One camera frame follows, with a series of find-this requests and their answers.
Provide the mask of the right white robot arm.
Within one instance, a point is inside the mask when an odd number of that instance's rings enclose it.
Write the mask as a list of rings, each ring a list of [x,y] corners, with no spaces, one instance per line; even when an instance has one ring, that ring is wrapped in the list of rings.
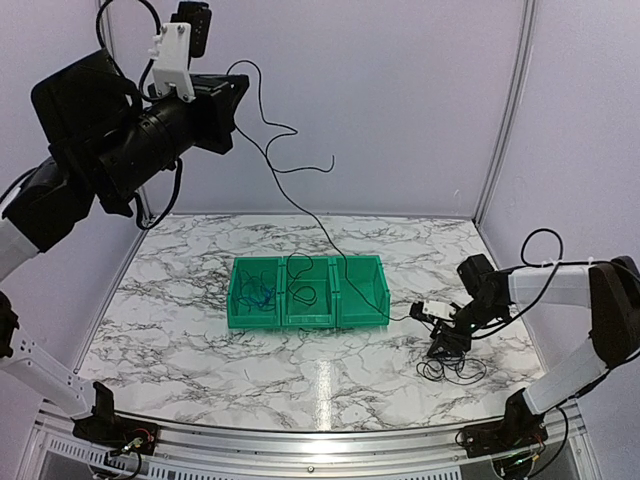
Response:
[[[416,316],[434,325],[431,359],[460,358],[475,342],[497,335],[520,320],[568,323],[584,316],[572,352],[530,385],[510,395],[496,421],[460,432],[477,455],[530,444],[546,436],[546,415],[594,389],[615,369],[639,356],[639,269],[629,256],[568,260],[560,248],[553,260],[520,259],[498,269],[483,254],[465,259],[457,273],[469,302],[418,305]]]

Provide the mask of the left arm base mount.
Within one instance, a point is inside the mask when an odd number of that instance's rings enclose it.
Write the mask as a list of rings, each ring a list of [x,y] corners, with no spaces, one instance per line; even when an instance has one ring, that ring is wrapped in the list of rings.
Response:
[[[141,439],[142,444],[136,451],[142,455],[154,453],[160,432],[156,423],[121,416],[115,416],[114,421],[88,417],[74,420],[73,423],[74,437],[109,447],[111,450],[122,450],[135,439]]]

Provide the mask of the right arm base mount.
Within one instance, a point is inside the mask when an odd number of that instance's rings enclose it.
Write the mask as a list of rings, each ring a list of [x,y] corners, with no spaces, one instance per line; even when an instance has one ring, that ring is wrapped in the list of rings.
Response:
[[[455,442],[468,458],[478,458],[540,445],[547,439],[542,421],[529,426],[509,426],[503,420],[495,420],[464,426],[456,434]]]

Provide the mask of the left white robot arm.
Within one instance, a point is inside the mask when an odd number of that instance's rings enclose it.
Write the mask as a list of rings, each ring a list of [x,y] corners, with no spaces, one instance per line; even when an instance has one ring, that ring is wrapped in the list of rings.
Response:
[[[156,22],[140,82],[100,46],[32,89],[50,155],[1,198],[3,277],[69,235],[94,203],[139,218],[140,188],[161,171],[181,172],[189,149],[232,149],[248,78],[189,70],[205,53],[211,18],[208,4],[183,1],[169,22]]]

